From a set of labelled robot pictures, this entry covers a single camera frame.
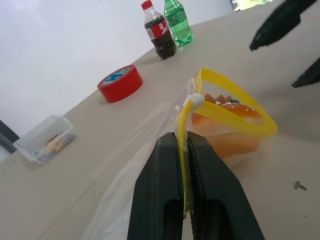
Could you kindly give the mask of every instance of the table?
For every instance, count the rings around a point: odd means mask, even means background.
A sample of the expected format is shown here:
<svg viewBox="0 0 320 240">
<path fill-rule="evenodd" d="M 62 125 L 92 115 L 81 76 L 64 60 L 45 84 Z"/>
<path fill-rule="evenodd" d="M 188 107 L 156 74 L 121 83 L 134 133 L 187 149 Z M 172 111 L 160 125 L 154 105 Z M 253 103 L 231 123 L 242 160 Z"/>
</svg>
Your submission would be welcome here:
<svg viewBox="0 0 320 240">
<path fill-rule="evenodd" d="M 18 152 L 1 162 L 1 239 L 80 239 L 127 163 L 124 156 L 151 138 L 163 111 L 200 68 L 233 79 L 279 128 L 253 157 L 232 169 L 265 238 L 318 239 L 320 84 L 294 89 L 291 83 L 320 57 L 320 3 L 302 15 L 300 26 L 286 38 L 250 52 L 256 30 L 276 6 L 194 25 L 193 43 L 167 60 L 153 49 L 147 52 L 134 62 L 142 87 L 112 104 L 96 91 L 70 110 L 65 116 L 77 138 L 44 166 L 29 163 Z M 296 181 L 307 191 L 294 190 Z M 184 239 L 191 239 L 190 232 L 184 232 Z"/>
</svg>

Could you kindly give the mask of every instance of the food container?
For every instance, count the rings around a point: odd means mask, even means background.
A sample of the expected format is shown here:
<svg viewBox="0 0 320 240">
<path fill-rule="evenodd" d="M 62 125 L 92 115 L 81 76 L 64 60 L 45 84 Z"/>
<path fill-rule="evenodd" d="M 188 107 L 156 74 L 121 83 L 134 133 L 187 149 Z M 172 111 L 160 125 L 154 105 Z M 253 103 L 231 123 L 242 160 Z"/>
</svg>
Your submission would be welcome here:
<svg viewBox="0 0 320 240">
<path fill-rule="evenodd" d="M 43 165 L 75 139 L 74 126 L 63 116 L 51 115 L 13 146 L 31 162 Z"/>
<path fill-rule="evenodd" d="M 192 79 L 192 92 L 196 94 L 194 97 L 202 95 L 200 100 L 202 98 L 203 102 L 197 107 L 190 100 L 190 103 L 184 103 L 179 132 L 183 134 L 183 126 L 186 126 L 187 131 L 205 137 L 230 168 L 254 153 L 263 140 L 277 132 L 276 124 L 264 109 L 219 73 L 201 69 Z"/>
</svg>

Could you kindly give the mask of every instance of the cola bottle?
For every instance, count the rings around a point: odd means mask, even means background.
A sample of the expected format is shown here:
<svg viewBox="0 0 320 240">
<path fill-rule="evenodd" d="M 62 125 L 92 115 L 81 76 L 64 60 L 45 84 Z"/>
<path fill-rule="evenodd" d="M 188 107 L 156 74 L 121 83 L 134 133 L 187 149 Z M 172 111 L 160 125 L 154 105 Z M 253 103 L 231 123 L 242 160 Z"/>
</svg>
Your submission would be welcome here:
<svg viewBox="0 0 320 240">
<path fill-rule="evenodd" d="M 156 53 L 162 59 L 167 59 L 175 55 L 176 44 L 171 37 L 169 27 L 165 17 L 154 10 L 150 0 L 141 4 L 145 13 L 144 27 L 154 45 Z"/>
</svg>

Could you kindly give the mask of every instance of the green plastic bottle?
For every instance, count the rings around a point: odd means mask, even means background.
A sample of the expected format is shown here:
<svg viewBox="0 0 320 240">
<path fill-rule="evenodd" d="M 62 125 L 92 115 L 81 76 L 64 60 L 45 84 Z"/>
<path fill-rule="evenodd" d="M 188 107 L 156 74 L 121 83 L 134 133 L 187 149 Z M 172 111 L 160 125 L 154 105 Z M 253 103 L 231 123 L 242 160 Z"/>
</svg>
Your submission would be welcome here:
<svg viewBox="0 0 320 240">
<path fill-rule="evenodd" d="M 192 41 L 193 33 L 188 24 L 184 6 L 177 0 L 164 0 L 164 17 L 177 45 L 183 46 Z"/>
</svg>

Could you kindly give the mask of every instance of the red duct tape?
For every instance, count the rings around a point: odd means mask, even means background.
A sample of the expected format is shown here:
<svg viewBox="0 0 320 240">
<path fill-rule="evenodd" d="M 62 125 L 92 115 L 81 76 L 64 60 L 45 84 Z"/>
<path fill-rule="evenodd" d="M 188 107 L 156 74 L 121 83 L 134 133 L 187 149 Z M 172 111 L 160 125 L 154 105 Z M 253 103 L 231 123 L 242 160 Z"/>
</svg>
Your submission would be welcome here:
<svg viewBox="0 0 320 240">
<path fill-rule="evenodd" d="M 97 87 L 108 103 L 114 103 L 133 94 L 142 83 L 136 66 L 128 65 L 105 77 Z"/>
</svg>

